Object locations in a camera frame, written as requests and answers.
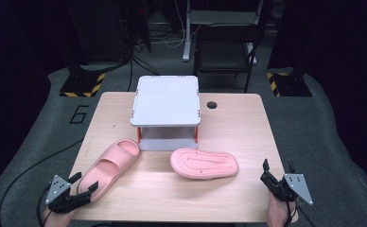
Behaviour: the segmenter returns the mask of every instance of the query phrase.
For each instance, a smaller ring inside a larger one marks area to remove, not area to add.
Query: chair
[[[244,93],[248,92],[256,48],[264,36],[272,0],[264,0],[257,24],[212,24],[197,34],[193,75],[247,74]],[[251,51],[247,43],[253,43]]]

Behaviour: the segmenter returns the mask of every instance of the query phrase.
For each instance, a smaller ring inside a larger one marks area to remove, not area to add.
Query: white platform
[[[131,113],[145,150],[196,148],[201,123],[198,79],[194,76],[143,76]]]

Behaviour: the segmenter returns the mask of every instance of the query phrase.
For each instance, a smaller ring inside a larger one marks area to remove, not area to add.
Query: pink slipper
[[[235,157],[227,152],[180,148],[170,157],[172,168],[181,176],[209,180],[237,174]]]
[[[110,145],[87,171],[78,185],[78,193],[98,181],[98,189],[92,194],[91,201],[100,199],[139,157],[140,148],[131,139],[122,139]]]

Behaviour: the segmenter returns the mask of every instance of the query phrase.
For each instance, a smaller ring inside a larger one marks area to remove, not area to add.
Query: metal bracket
[[[284,174],[284,179],[298,196],[309,205],[313,204],[304,174]]]
[[[60,176],[55,175],[53,182],[51,183],[50,190],[48,191],[47,198],[45,199],[45,204],[48,205],[50,202],[62,195],[62,193],[64,193],[70,187],[71,184],[69,182],[67,182]]]

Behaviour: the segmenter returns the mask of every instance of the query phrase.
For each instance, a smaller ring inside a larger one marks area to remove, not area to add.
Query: slipper sole
[[[172,152],[170,163],[175,172],[190,179],[230,177],[238,172],[236,158],[227,152],[180,148]]]

